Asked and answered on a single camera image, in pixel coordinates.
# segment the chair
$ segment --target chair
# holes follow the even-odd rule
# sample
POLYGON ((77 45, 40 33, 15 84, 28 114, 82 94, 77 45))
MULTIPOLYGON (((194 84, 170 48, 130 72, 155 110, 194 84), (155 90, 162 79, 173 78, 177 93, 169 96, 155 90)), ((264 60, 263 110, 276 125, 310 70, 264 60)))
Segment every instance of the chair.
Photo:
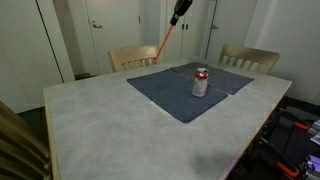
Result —
POLYGON ((50 152, 26 122, 0 101, 1 179, 50 179, 50 152))
POLYGON ((270 74, 279 57, 279 53, 275 52, 226 44, 223 46, 219 63, 223 64, 226 59, 227 65, 270 74))
POLYGON ((135 46, 109 51, 113 72, 134 69, 153 64, 158 46, 135 46))

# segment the white table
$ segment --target white table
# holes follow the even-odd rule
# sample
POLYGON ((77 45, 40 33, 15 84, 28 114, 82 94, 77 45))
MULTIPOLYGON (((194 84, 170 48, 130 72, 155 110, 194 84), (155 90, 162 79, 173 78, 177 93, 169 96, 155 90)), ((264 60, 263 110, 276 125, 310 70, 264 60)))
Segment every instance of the white table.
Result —
POLYGON ((184 124, 126 81, 189 62, 46 88, 56 179, 224 179, 291 82, 220 66, 254 81, 184 124))

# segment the blue placemat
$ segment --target blue placemat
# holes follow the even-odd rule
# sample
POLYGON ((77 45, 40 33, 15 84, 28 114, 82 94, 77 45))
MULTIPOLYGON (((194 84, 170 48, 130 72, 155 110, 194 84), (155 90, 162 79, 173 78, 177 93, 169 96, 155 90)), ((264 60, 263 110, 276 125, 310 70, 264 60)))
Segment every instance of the blue placemat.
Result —
POLYGON ((208 87, 205 97, 195 97, 191 94, 193 80, 171 70, 127 81, 183 123, 191 122, 228 96, 208 87))
POLYGON ((179 73, 175 73, 170 69, 167 69, 158 73, 128 79, 127 81, 142 94, 150 97, 158 91, 170 88, 176 84, 187 82, 189 79, 179 73))
POLYGON ((230 73, 202 63, 190 63, 183 66, 172 67, 171 69, 188 78, 194 78, 194 73, 199 67, 204 67, 209 70, 209 86, 228 94, 234 95, 243 86, 253 81, 252 78, 230 73))

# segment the white door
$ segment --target white door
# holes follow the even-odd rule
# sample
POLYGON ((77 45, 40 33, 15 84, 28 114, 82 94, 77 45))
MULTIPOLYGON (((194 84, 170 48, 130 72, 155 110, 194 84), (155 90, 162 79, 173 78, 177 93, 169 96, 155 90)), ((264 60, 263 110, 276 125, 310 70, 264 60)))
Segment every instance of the white door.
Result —
POLYGON ((257 0, 217 1, 207 59, 218 61, 224 44, 243 45, 257 0))
MULTIPOLYGON (((171 24, 176 1, 167 0, 166 32, 171 24)), ((164 59, 172 61, 181 58, 200 57, 207 23, 210 0, 193 1, 192 5, 172 30, 165 46, 164 59)))
POLYGON ((210 0, 196 0, 184 17, 181 58, 200 57, 210 0))
MULTIPOLYGON (((16 73, 31 106, 43 106, 43 88, 62 83, 62 78, 35 0, 1 1, 0 42, 2 53, 5 53, 16 73)), ((16 81, 12 73, 6 76, 7 81, 16 81)), ((12 97, 11 103, 16 104, 19 96, 10 95, 15 91, 20 90, 13 89, 2 96, 12 97)))
POLYGON ((140 45, 139 0, 86 0, 99 74, 112 73, 108 51, 140 45))

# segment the red soda can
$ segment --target red soda can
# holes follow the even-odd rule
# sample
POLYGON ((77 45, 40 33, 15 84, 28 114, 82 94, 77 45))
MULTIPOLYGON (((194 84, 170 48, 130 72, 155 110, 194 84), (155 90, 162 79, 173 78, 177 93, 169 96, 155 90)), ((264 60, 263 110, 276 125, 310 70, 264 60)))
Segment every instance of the red soda can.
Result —
POLYGON ((194 74, 192 94, 197 97, 204 97, 208 88, 209 71, 206 68, 198 68, 194 74))

